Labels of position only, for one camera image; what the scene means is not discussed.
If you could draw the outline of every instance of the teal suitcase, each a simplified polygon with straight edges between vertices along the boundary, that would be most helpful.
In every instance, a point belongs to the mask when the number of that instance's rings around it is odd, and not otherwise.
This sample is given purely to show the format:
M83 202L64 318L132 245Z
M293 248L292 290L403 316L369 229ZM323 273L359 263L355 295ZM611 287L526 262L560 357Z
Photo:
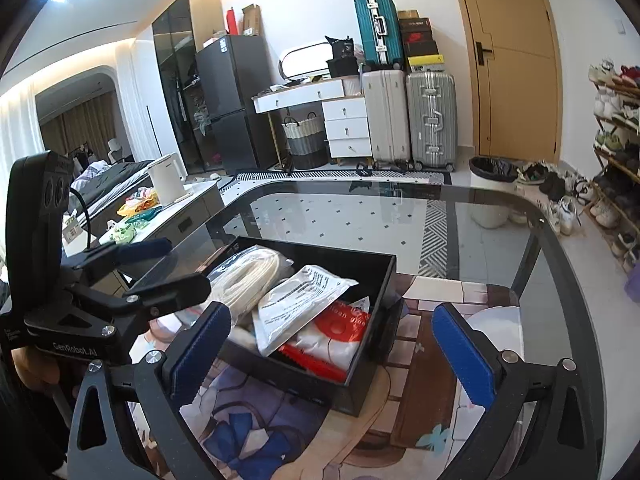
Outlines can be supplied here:
M402 69L404 53L393 0L353 0L364 57L372 68Z

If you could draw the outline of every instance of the dark blanket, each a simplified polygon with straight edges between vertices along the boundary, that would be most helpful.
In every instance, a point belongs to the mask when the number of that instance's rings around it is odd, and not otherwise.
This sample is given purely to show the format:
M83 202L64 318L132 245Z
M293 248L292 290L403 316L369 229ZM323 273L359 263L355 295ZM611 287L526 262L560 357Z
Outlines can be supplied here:
M94 176L87 185L80 190L80 195L86 203L86 206L91 207L92 203L100 200L118 184L123 183L129 177L148 166L151 162L151 160L143 160L142 162L119 162L111 166L104 173ZM80 212L82 208L78 199L74 195L70 195L68 208L69 213L74 209L77 209L78 212Z

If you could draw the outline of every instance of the human hand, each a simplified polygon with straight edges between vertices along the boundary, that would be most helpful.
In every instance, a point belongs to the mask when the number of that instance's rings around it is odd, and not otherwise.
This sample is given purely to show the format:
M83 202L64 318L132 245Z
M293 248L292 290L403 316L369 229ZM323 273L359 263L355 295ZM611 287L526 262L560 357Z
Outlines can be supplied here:
M18 377L28 389L41 392L48 384L58 384L60 368L53 357L31 346L13 349L11 356Z

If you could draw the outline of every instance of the glass tabletop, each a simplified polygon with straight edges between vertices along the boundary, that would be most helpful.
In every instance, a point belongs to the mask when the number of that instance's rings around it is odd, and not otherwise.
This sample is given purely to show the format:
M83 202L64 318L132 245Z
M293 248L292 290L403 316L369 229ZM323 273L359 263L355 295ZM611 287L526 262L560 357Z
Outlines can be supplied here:
M488 297L486 304L520 307L525 361L575 361L602 446L604 390L593 327L558 238L531 202L446 185L270 182L238 196L135 288L202 270L236 236L395 254L400 276L429 278L425 283L436 288L449 282L433 279L462 282L463 290L482 284L478 290ZM492 300L491 291L503 288L508 294ZM431 303L420 300L415 307L428 309Z

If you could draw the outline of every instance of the dark gray refrigerator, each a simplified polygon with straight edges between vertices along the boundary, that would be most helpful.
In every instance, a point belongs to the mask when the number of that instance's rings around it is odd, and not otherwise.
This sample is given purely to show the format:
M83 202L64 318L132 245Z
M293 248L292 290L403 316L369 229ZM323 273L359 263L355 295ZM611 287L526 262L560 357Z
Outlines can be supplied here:
M263 38L223 36L196 54L196 64L227 174L275 164L269 119L252 102L272 84Z

